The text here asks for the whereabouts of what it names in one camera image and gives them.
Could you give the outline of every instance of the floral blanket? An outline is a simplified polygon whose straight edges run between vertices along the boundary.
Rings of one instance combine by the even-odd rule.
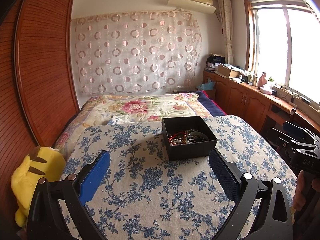
[[[204,120],[229,162],[257,179],[279,177],[292,203],[295,175],[252,127],[236,116]],[[168,161],[161,122],[87,128],[62,178],[92,163],[101,149],[110,151],[110,168],[86,207],[108,239],[210,240],[234,206],[208,157]],[[72,235],[77,237],[65,203],[60,204]],[[247,235],[258,206],[256,200],[239,238]]]
[[[212,116],[195,93],[161,96],[98,96],[90,98],[56,141],[67,160],[80,134],[92,125],[161,121],[163,117]]]

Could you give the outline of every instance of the window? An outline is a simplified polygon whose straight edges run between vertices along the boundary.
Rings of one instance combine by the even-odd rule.
[[[302,0],[245,0],[250,22],[247,69],[319,108],[320,23]]]

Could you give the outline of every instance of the yellow plush toy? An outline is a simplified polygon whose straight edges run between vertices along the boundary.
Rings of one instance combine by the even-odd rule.
[[[15,220],[22,227],[29,214],[31,200],[38,180],[58,181],[66,162],[61,153],[48,147],[35,147],[11,176],[11,188],[17,198]]]

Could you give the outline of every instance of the blue plastic bag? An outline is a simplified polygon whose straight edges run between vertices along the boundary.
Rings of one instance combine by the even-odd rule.
[[[212,82],[208,78],[208,82],[202,85],[197,86],[199,90],[213,90],[214,89],[215,82]]]

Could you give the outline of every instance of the patterned curtain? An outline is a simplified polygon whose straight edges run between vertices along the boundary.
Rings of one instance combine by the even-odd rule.
[[[224,42],[225,47],[225,57],[228,64],[233,65],[233,51],[232,51],[232,11],[231,11],[231,1],[230,0],[218,0]]]
[[[71,24],[73,65],[86,94],[137,94],[194,84],[201,34],[190,12],[96,15]]]

